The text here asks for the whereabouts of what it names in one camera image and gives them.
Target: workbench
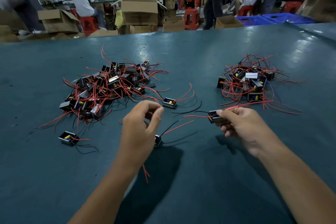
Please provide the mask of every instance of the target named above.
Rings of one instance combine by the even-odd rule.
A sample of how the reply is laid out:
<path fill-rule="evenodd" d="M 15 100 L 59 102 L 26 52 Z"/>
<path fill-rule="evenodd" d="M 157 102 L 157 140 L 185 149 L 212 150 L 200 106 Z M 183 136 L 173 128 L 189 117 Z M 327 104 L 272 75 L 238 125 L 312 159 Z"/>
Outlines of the workbench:
<path fill-rule="evenodd" d="M 195 98 L 165 109 L 158 133 L 202 101 L 200 111 L 225 103 L 217 78 L 225 65 L 248 54 L 271 58 L 298 84 L 272 82 L 282 103 L 301 110 L 290 115 L 254 105 L 279 138 L 336 192 L 336 23 L 287 24 L 174 33 L 148 33 L 59 41 L 0 44 L 1 147 L 0 223 L 66 223 L 109 169 L 119 147 L 122 119 L 135 103 L 119 100 L 102 121 L 76 132 L 73 117 L 53 128 L 34 129 L 61 115 L 58 108 L 71 89 L 62 82 L 107 65 L 100 55 L 135 63 L 164 63 L 156 90 L 180 98 L 192 84 Z M 302 32 L 307 28 L 317 34 Z M 116 223 L 294 223 L 261 163 L 234 138 L 225 138 L 207 119 L 194 120 L 163 136 L 121 204 Z M 63 145 L 62 132 L 78 133 L 92 148 Z"/>

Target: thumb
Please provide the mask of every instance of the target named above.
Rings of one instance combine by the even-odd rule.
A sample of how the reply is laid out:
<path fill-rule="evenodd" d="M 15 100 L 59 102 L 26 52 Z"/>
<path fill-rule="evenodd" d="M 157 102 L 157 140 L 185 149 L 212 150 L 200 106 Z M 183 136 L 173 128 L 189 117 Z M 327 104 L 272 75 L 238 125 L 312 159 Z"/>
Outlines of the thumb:
<path fill-rule="evenodd" d="M 229 110 L 217 111 L 219 117 L 229 120 L 234 126 L 237 126 L 241 121 L 241 117 Z"/>
<path fill-rule="evenodd" d="M 152 119 L 148 125 L 147 131 L 151 134 L 155 134 L 157 129 L 159 128 L 159 125 L 161 123 L 162 114 L 163 114 L 164 108 L 160 107 L 156 109 L 156 111 L 153 113 Z"/>

